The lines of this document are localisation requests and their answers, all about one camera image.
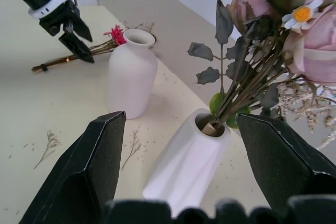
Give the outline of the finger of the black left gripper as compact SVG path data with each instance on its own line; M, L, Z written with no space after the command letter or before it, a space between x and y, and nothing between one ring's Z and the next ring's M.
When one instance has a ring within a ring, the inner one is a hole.
M85 22L77 16L71 18L73 22L74 31L82 38L89 42L93 42L91 32L89 27L85 24Z
M94 58L89 47L82 42L74 33L64 33L59 41L82 61L94 63Z

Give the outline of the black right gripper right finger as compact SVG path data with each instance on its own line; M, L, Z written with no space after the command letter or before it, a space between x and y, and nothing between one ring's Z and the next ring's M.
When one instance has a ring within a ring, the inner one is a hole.
M335 194L335 165L287 123L239 114L239 131L254 177L272 209L296 195Z

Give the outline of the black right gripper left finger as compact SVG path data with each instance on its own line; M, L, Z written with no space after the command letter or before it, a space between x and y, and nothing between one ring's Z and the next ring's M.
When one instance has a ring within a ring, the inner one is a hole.
M20 222L99 223L116 192L125 122L125 112L91 121L60 156Z

